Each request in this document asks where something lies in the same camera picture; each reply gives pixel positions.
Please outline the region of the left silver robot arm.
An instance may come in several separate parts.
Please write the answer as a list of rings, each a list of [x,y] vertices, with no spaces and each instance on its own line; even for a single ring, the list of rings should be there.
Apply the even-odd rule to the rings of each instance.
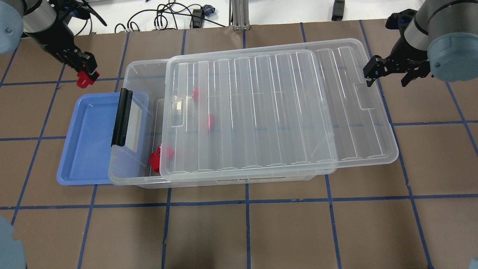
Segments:
[[[77,72],[97,73],[92,53],[82,51],[74,43],[74,35],[60,17],[55,0],[2,0],[1,53],[10,53],[19,46],[23,34],[32,38],[46,53]]]

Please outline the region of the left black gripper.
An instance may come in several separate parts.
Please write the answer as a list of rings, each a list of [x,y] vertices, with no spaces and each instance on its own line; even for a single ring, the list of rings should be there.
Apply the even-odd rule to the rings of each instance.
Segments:
[[[77,47],[65,48],[56,52],[58,60],[73,68],[75,71],[94,73],[97,70],[97,62],[92,53],[83,52]]]

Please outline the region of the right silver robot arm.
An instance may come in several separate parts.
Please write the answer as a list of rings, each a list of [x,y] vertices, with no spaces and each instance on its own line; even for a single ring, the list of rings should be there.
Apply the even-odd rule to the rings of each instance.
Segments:
[[[389,56],[372,56],[364,66],[367,86],[401,73],[403,87],[429,74],[445,82],[477,78],[477,13],[476,0],[426,0],[418,10],[391,14],[385,27],[400,37]]]

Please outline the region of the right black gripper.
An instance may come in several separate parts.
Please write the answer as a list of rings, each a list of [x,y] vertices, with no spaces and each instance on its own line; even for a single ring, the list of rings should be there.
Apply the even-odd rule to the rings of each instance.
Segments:
[[[427,53],[391,53],[387,58],[372,56],[363,68],[367,87],[389,74],[406,73],[401,86],[406,87],[417,78],[426,78],[430,73]]]

